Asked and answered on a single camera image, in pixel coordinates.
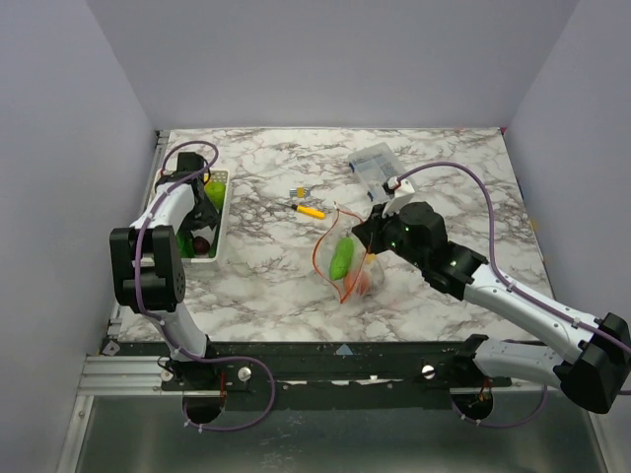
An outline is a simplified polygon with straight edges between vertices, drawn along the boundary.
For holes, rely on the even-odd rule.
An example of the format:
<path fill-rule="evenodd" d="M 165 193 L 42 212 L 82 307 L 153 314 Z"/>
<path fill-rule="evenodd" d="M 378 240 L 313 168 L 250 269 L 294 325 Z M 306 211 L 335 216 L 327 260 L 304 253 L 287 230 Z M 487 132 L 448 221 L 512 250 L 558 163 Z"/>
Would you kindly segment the dark red toy plum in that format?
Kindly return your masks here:
<path fill-rule="evenodd" d="M 195 236 L 192 239 L 193 252 L 196 257 L 206 257 L 211 249 L 211 243 L 202 236 Z"/>

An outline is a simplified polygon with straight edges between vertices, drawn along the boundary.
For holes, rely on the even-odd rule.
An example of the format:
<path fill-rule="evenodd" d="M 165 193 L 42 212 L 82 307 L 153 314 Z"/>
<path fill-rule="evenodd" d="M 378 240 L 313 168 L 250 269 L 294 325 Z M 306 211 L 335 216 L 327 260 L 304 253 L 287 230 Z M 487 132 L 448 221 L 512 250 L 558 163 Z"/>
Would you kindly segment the clear bag with orange zipper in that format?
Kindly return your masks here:
<path fill-rule="evenodd" d="M 347 207 L 334 203 L 330 225 L 312 251 L 316 274 L 340 304 L 375 296 L 385 283 L 382 264 L 352 233 L 363 222 Z"/>

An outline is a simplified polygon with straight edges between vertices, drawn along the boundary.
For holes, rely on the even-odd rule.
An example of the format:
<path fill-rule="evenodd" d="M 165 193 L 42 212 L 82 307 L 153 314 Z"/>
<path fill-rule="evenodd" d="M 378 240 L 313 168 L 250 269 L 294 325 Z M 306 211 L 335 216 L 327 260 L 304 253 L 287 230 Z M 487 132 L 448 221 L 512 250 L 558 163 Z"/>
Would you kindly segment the green toy lime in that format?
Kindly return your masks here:
<path fill-rule="evenodd" d="M 209 181 L 205 184 L 204 191 L 213 206 L 221 211 L 225 202 L 226 184 L 221 181 Z"/>

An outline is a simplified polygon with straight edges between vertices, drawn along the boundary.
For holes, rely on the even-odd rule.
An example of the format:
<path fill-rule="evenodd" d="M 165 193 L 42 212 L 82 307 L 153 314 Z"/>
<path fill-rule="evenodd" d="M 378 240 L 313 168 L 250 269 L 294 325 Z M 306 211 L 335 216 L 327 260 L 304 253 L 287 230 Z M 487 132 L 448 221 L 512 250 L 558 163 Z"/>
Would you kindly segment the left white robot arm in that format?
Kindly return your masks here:
<path fill-rule="evenodd" d="M 201 231 L 214 237 L 217 233 L 220 212 L 208 198 L 203 181 L 209 168 L 201 155 L 180 152 L 175 170 L 159 178 L 144 213 L 109 235 L 117 302 L 158 329 L 171 358 L 187 362 L 184 376 L 198 389 L 217 381 L 219 367 L 206 357 L 208 338 L 184 303 L 185 274 L 176 235 Z"/>

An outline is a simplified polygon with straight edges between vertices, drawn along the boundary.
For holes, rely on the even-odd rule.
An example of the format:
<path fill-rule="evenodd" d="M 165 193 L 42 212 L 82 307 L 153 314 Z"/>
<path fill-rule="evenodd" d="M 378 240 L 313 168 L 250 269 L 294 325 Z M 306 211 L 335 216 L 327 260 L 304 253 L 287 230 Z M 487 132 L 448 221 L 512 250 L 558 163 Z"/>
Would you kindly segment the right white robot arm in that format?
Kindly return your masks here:
<path fill-rule="evenodd" d="M 434 290 L 490 310 L 542 344 L 518 348 L 483 339 L 475 352 L 455 359 L 460 383 L 519 378 L 559 389 L 593 413 L 609 412 L 630 374 L 630 329 L 623 318 L 572 309 L 506 277 L 484 255 L 449 240 L 443 217 L 425 202 L 407 204 L 390 216 L 384 208 L 374 206 L 352 229 L 369 252 L 393 252 Z"/>

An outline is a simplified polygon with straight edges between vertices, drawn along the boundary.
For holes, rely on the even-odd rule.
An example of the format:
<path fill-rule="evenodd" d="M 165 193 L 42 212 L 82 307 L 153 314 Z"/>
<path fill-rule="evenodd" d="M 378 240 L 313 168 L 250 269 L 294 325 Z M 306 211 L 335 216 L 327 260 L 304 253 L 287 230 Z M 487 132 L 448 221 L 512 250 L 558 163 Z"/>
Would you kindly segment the green toy leaf vegetable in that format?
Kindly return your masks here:
<path fill-rule="evenodd" d="M 354 257 L 354 241 L 350 236 L 341 238 L 329 263 L 329 279 L 338 281 L 346 277 Z"/>

